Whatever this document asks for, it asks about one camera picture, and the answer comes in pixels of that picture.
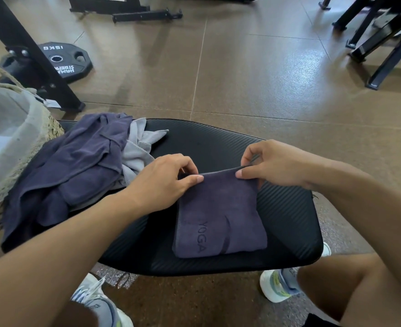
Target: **laundry basket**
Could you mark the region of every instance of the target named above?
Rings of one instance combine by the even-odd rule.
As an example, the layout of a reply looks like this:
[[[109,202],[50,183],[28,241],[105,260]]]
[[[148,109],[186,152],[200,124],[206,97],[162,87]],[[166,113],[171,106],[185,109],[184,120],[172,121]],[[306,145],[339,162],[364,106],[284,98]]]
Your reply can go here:
[[[64,133],[35,95],[0,68],[15,85],[0,83],[0,219],[2,202],[42,145]]]

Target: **polished concrete floor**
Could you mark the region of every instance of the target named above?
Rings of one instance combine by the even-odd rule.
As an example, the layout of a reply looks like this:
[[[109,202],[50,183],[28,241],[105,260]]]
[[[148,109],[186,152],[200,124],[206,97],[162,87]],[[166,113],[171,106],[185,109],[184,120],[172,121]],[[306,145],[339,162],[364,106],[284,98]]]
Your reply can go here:
[[[110,16],[70,13],[68,0],[6,0],[38,43],[88,51],[94,70],[71,85],[87,104],[78,117],[191,119],[351,163],[401,190],[401,62],[378,92],[364,88],[361,77],[394,42],[362,67],[349,63],[345,40],[365,14],[341,35],[331,23],[353,0],[332,0],[327,12],[320,0],[143,1],[181,8],[184,18],[115,25]],[[323,196],[315,204],[334,253],[372,250]],[[94,272],[107,277],[105,292],[136,327],[300,326],[316,311],[303,295],[271,304],[258,290],[258,272],[151,278],[101,265]]]

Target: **folded purple towel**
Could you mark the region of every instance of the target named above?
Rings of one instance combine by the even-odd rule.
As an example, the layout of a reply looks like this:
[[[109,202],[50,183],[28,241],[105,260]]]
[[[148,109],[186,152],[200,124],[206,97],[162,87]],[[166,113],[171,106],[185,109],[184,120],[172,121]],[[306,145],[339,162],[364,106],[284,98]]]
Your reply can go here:
[[[178,201],[173,252],[179,258],[215,256],[267,247],[256,210],[257,179],[236,178],[230,169],[204,173]]]

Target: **person's left hand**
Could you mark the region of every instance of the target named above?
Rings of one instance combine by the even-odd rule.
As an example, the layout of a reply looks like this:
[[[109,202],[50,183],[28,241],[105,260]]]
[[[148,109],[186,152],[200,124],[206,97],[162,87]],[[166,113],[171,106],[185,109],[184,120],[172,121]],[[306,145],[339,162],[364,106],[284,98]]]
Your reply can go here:
[[[181,171],[191,175],[178,180]],[[139,216],[170,207],[187,189],[203,181],[191,158],[182,154],[158,157],[117,196],[127,204],[134,203]]]

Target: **rope handle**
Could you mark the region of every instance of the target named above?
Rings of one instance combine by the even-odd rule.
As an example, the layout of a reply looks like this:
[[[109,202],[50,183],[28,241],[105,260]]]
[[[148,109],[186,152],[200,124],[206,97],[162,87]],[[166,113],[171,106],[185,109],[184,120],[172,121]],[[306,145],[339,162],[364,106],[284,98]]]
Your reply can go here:
[[[7,71],[5,71],[5,70],[2,69],[1,67],[0,67],[0,74],[1,74],[2,76],[7,77],[9,80],[11,80],[17,87],[19,87],[19,88],[21,88],[21,89],[25,89],[25,88],[23,87],[23,85],[22,85],[16,78],[14,78],[10,73],[8,73]],[[13,86],[13,85],[0,83],[0,87],[11,88],[10,86]]]

